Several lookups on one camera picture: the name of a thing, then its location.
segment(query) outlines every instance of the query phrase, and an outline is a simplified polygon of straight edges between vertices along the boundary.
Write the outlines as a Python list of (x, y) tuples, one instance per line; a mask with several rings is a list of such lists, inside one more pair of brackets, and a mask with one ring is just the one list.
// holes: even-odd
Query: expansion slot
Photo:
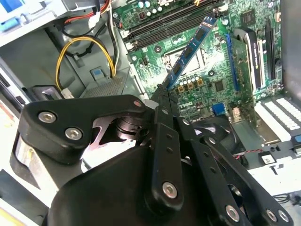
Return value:
[(234, 29), (234, 36), (239, 37), (239, 39), (248, 46), (251, 82), (253, 86), (253, 92), (256, 92), (257, 89), (261, 88), (261, 77), (264, 76), (264, 74), (261, 73), (262, 65), (260, 64), (256, 32), (247, 27), (240, 27)]
[(231, 38), (230, 38), (230, 35), (228, 35), (228, 34), (226, 34), (225, 37), (226, 37), (226, 43), (227, 43), (227, 49), (228, 49), (228, 55), (229, 55), (229, 61), (230, 61), (230, 67), (231, 67), (231, 72), (232, 72), (232, 77), (233, 77), (234, 88), (236, 91), (239, 91), (238, 79), (237, 79), (237, 74), (236, 74), (234, 61), (233, 61)]
[(198, 11), (200, 11), (200, 9), (202, 9), (206, 6), (209, 6), (211, 4), (212, 4), (212, 0), (204, 0), (203, 2), (200, 3), (200, 5), (198, 7), (196, 7), (195, 4), (190, 3), (184, 7), (174, 9), (160, 17), (156, 17), (156, 18), (154, 18), (148, 22), (145, 22), (141, 25), (132, 27), (129, 29), (129, 31), (131, 33), (128, 35), (127, 40), (125, 40), (125, 41), (131, 40), (134, 37), (136, 37), (137, 35), (144, 34), (145, 32), (148, 32), (156, 27), (159, 27), (159, 26), (165, 24), (165, 23), (169, 23), (169, 22), (172, 22), (183, 16), (187, 16), (189, 14), (198, 12)]
[(274, 31), (271, 27), (270, 19), (267, 19), (265, 25), (265, 39), (267, 50), (268, 77), (271, 80), (276, 79), (275, 74), (275, 51), (274, 51)]
[(135, 48), (132, 51), (135, 51), (138, 48), (149, 46), (158, 41), (171, 37), (175, 34), (197, 27), (197, 25), (204, 19), (206, 15), (213, 16), (213, 13), (210, 13), (210, 11), (203, 12), (202, 14), (198, 14), (197, 16), (187, 18), (184, 21), (180, 21), (179, 23), (173, 24), (168, 28), (154, 32), (147, 37), (138, 39), (133, 43)]

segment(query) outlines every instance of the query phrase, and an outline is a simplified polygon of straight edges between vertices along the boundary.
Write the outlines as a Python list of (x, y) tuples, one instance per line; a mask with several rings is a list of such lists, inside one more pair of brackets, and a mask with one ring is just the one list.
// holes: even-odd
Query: capacitor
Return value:
[(138, 2), (138, 7), (139, 7), (139, 8), (143, 8), (143, 7), (144, 7), (143, 1), (139, 1), (139, 2)]
[(144, 5), (146, 8), (149, 8), (151, 6), (151, 3), (149, 1), (145, 1)]
[(272, 8), (273, 5), (274, 5), (274, 3), (273, 3), (272, 1), (270, 1), (270, 2), (268, 3), (268, 8)]

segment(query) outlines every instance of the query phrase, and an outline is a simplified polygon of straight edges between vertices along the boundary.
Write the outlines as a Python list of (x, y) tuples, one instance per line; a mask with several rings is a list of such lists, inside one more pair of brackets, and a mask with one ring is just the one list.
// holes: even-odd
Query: black ram slot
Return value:
[(265, 25), (265, 39), (267, 50), (267, 66), (269, 79), (276, 79), (275, 73), (275, 51), (274, 51), (274, 31), (271, 27), (271, 21), (267, 19)]
[(152, 30), (165, 23), (174, 21), (174, 20), (181, 18), (183, 16), (186, 16), (188, 14), (197, 12), (200, 9), (202, 9), (203, 7), (211, 5), (211, 3), (212, 3), (212, 0), (206, 0), (206, 1), (201, 2), (198, 7), (196, 7), (193, 3), (190, 3), (184, 7), (174, 9), (160, 17), (156, 17), (144, 24), (132, 27), (132, 28), (130, 28), (131, 33), (128, 35), (128, 39), (130, 40), (137, 35), (143, 34), (147, 31)]
[[(191, 26), (192, 28), (196, 27), (200, 23), (200, 18), (197, 18), (195, 20), (196, 20), (196, 22), (190, 20), (189, 26)], [(156, 33), (153, 33), (151, 36), (148, 35), (141, 39), (135, 40), (134, 43), (136, 43), (138, 46), (141, 46), (145, 42), (149, 43), (150, 40), (152, 42), (157, 42), (157, 41), (160, 41), (162, 39), (165, 39), (165, 38), (173, 35), (175, 32), (176, 32), (176, 34), (179, 33), (181, 28), (184, 28), (185, 30), (189, 29), (189, 27), (187, 26), (187, 23), (177, 23), (169, 28), (159, 30)]]
[(175, 34), (181, 33), (183, 31), (192, 29), (194, 27), (197, 27), (204, 19), (205, 16), (212, 16), (210, 14), (210, 11), (203, 12), (201, 15), (198, 15), (195, 18), (187, 19), (184, 21), (181, 21), (178, 24), (174, 24), (173, 26), (160, 30), (156, 33), (153, 33), (151, 36), (143, 37), (139, 40), (135, 40), (135, 46), (136, 48), (133, 49), (135, 51), (137, 48), (143, 48), (146, 46), (149, 46), (151, 44), (154, 44), (158, 41), (161, 41), (163, 39), (166, 39), (168, 37), (171, 37)]

